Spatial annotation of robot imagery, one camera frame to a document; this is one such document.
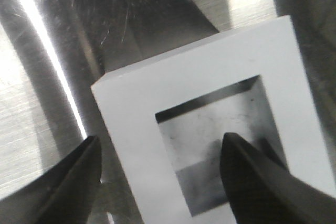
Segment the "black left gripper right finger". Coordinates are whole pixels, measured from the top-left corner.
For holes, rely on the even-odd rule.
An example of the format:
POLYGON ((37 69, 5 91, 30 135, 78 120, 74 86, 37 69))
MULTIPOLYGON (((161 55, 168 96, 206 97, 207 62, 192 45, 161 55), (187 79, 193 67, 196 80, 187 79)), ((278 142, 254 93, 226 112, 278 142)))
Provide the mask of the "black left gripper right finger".
POLYGON ((294 177, 279 163, 228 132, 221 180, 237 223, 335 223, 335 198, 294 177))

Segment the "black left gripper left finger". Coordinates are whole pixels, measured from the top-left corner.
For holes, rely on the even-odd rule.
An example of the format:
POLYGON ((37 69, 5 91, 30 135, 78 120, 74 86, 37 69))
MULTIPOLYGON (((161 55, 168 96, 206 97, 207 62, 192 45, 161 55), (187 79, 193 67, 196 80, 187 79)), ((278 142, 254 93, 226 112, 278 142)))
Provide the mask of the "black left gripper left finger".
POLYGON ((90 136, 49 171, 2 199, 1 223, 86 223, 101 172, 101 142, 90 136))

